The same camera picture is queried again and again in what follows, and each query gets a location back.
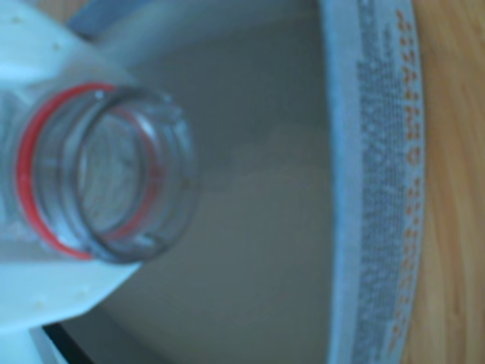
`wooden surface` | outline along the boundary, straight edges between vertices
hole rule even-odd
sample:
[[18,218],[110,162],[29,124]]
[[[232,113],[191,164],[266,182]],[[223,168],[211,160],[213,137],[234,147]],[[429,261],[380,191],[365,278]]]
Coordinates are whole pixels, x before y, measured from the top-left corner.
[[[40,0],[65,20],[86,0]],[[405,364],[485,363],[485,1],[415,0],[427,210]]]

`bottle mouth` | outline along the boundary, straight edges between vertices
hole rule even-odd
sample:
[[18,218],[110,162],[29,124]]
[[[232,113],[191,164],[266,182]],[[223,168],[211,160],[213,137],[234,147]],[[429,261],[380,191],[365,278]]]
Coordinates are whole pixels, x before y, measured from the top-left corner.
[[20,141],[28,222],[75,259],[145,261],[173,245],[198,195],[192,135],[169,97],[87,83],[40,106]]

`red ring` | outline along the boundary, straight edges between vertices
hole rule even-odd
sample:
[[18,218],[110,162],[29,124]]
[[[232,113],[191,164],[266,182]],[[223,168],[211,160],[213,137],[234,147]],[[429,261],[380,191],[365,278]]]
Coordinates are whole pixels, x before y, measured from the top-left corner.
[[64,245],[42,219],[33,192],[33,157],[42,128],[47,124],[49,118],[55,111],[74,97],[96,89],[112,91],[114,86],[106,83],[85,83],[80,86],[75,86],[57,94],[39,109],[23,133],[15,171],[20,203],[23,206],[29,223],[31,223],[36,232],[53,248],[80,260],[90,260],[92,256]]

